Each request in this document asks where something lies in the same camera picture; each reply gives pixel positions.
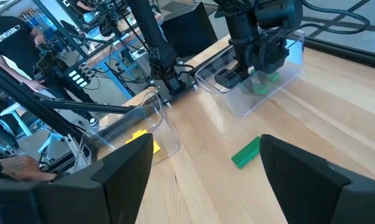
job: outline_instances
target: wooden tabletop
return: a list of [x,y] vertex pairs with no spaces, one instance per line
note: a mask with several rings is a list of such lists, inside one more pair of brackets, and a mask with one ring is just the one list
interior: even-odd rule
[[[164,20],[164,17],[163,15],[161,15],[160,13],[158,12],[154,12],[154,16],[157,20],[157,23],[160,23]],[[130,22],[130,24],[133,26],[134,24],[136,24],[136,19],[133,17],[132,14],[130,14],[128,17],[127,17],[128,21]],[[128,25],[126,24],[126,22],[124,20],[120,20],[118,22],[118,29],[120,31],[124,31],[124,30],[127,30],[128,29]],[[135,28],[135,32],[138,34],[138,35],[141,35],[141,31],[140,31],[140,28],[137,27]],[[111,38],[113,38],[114,34],[112,34],[111,36],[109,37],[102,37],[103,40],[110,40]],[[132,40],[134,40],[136,38],[136,35],[132,32],[132,31],[129,31],[128,33],[128,37],[126,37],[125,39],[123,39],[123,41],[125,43],[130,43]],[[97,42],[91,42],[90,45],[89,45],[89,50],[88,50],[88,54],[90,54],[91,52],[93,52],[95,49],[99,48],[102,44],[99,44]],[[87,60],[87,65],[88,67],[93,67],[95,66],[97,63],[101,62],[103,59],[107,58],[110,54],[112,54],[113,52],[116,52],[118,49],[122,48],[124,45],[122,42],[118,42],[117,44],[113,45],[113,47],[111,46],[108,46],[107,48],[101,50],[99,53],[97,53],[95,56],[93,56],[92,58],[88,59]]]
[[375,179],[375,69],[311,49],[304,62],[298,78],[244,118],[200,89],[168,108],[182,146],[153,166],[136,223],[286,223],[260,156],[243,169],[231,161],[264,133]]

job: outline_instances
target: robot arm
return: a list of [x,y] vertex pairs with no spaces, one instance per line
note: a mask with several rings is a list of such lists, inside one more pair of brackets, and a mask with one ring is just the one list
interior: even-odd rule
[[[225,17],[237,66],[244,78],[247,69],[273,73],[288,56],[286,36],[298,29],[303,16],[300,0],[214,0],[216,17]],[[275,30],[264,29],[278,27]]]

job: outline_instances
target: floor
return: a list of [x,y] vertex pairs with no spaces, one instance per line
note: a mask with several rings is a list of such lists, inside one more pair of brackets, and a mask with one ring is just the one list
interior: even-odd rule
[[[359,34],[339,35],[309,28],[305,30],[309,37],[375,54],[375,0],[308,0],[308,2],[316,6],[355,12],[366,17],[371,22],[371,26]],[[303,20],[305,22],[317,22],[324,27],[336,30],[352,30],[361,27],[361,22],[356,19],[337,14],[315,12],[307,8],[304,8]]]
[[[169,1],[160,1],[160,6],[164,6]],[[204,3],[214,4],[211,0],[203,0]],[[312,4],[321,7],[332,7],[337,9],[350,9],[351,11],[362,14],[371,20],[373,27],[372,31],[366,31],[361,34],[355,35],[336,35],[327,32],[322,32],[316,28],[307,27],[304,31],[309,37],[325,40],[329,42],[334,42],[337,44],[345,45],[348,47],[354,47],[361,50],[367,50],[375,53],[375,0],[345,0],[345,1],[335,1],[335,0],[311,0]],[[335,14],[323,14],[319,12],[313,12],[311,10],[304,10],[304,21],[303,24],[307,22],[316,22],[318,25],[330,27],[332,29],[349,29],[352,24],[357,24],[356,21],[348,17],[338,17]],[[218,39],[225,37],[228,34],[225,19],[214,18],[214,13],[209,16],[212,26],[216,32]],[[76,59],[76,54],[67,54],[67,63],[73,63]],[[91,84],[87,88],[96,90],[87,90],[87,93],[98,103],[109,103],[111,105],[122,105],[126,98],[120,93],[118,88],[109,79],[93,79]],[[139,91],[141,86],[133,86],[134,91]],[[72,113],[71,111],[61,111],[60,112],[69,121],[82,120],[81,117]],[[103,114],[96,114],[96,117],[103,116]],[[22,147],[21,152],[30,154],[36,158],[39,157],[37,149],[46,140],[46,131],[40,131],[39,133],[21,140],[20,145]],[[60,157],[65,154],[69,149],[67,144],[64,142],[54,141],[52,143],[52,148],[55,149],[54,157]]]

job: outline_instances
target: metal rod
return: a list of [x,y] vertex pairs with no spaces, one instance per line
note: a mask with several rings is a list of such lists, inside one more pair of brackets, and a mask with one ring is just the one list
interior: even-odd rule
[[97,103],[81,103],[74,101],[41,101],[41,103],[52,109],[61,110],[76,110],[76,111],[89,111],[99,113],[115,113],[115,114],[126,114],[130,112],[134,106],[112,106],[112,105],[100,105]]
[[128,25],[128,27],[131,29],[131,31],[134,33],[134,35],[136,35],[136,38],[138,38],[138,40],[142,43],[143,47],[146,49],[146,50],[149,50],[148,47],[146,46],[145,42],[143,42],[143,40],[140,38],[140,36],[135,32],[134,28],[131,26],[130,22],[128,22],[128,19],[126,18],[126,16],[124,15],[124,13],[121,11],[121,7],[118,6],[118,4],[115,2],[115,0],[112,0],[113,1],[113,4],[115,5],[116,9],[118,9],[118,12],[120,13],[121,17],[125,20],[126,24]]
[[44,14],[50,19],[53,24],[58,28],[58,30],[63,34],[63,36],[70,42],[71,46],[77,50],[83,57],[87,56],[87,53],[83,51],[83,49],[78,46],[78,44],[74,41],[74,39],[69,36],[68,32],[63,28],[62,24],[50,13],[50,11],[45,7],[45,5],[40,0],[32,0],[38,8],[44,12]]
[[71,37],[75,37],[77,39],[81,39],[81,40],[89,40],[89,41],[92,41],[92,42],[97,42],[97,43],[101,43],[101,44],[107,44],[107,41],[105,40],[97,40],[97,39],[92,39],[92,38],[88,38],[88,37],[82,37],[82,36],[79,36],[79,35],[75,35],[75,34],[69,34]]

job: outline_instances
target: transparent container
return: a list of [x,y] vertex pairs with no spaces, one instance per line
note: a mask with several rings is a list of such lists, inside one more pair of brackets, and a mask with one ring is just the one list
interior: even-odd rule
[[[218,84],[215,76],[222,69],[232,69],[237,64],[234,59],[233,46],[229,46],[196,72],[197,83],[207,92],[225,101],[236,116],[245,116],[272,93],[300,74],[303,64],[304,37],[305,33],[300,30],[287,37],[286,48],[289,50],[289,56],[284,65],[273,74],[255,72],[254,68],[249,68],[251,75],[235,87],[229,89]],[[265,77],[267,81],[260,83],[260,76]]]
[[[148,92],[127,114],[108,114],[100,120],[99,127],[85,132],[76,155],[75,171],[102,159],[144,133],[153,134],[153,165],[172,156],[181,146],[179,134],[154,91]],[[87,148],[97,149],[97,153],[87,153]]]

